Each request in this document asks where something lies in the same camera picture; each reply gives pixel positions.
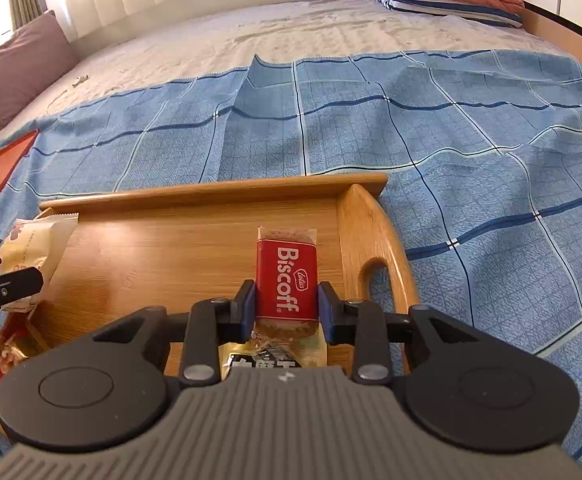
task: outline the cream-colored snack bag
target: cream-colored snack bag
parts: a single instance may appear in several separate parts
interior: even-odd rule
[[[42,272],[46,287],[77,224],[77,213],[50,215],[37,220],[15,220],[10,234],[0,245],[0,275],[36,267]],[[4,305],[2,310],[29,312],[36,307],[38,296],[35,294],[13,301]]]

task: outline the pillow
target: pillow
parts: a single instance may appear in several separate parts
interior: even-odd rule
[[[53,13],[18,28],[0,46],[0,128],[79,61]]]

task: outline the metal screw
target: metal screw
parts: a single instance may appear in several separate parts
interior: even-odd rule
[[[357,375],[367,381],[380,381],[389,375],[389,370],[382,365],[363,365],[357,369]]]
[[[213,377],[213,369],[209,365],[190,365],[183,373],[189,381],[207,381]]]

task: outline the blue and white striped bedding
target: blue and white striped bedding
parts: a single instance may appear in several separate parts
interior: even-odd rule
[[[453,0],[376,0],[389,10],[416,12],[433,16],[459,16],[485,25],[522,27],[522,18],[516,14],[491,7],[476,6]]]
[[[564,368],[581,407],[582,66],[535,52],[395,52],[120,92],[39,128],[0,192],[0,242],[42,200],[387,171],[380,204],[420,299]],[[385,283],[374,297],[391,308]]]

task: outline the gray gripper base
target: gray gripper base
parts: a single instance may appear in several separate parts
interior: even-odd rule
[[[0,461],[0,480],[403,478],[580,480],[582,469],[558,446],[499,456],[450,446],[415,425],[390,390],[354,384],[336,367],[234,368],[221,384],[185,390],[118,447],[53,454],[18,444]]]

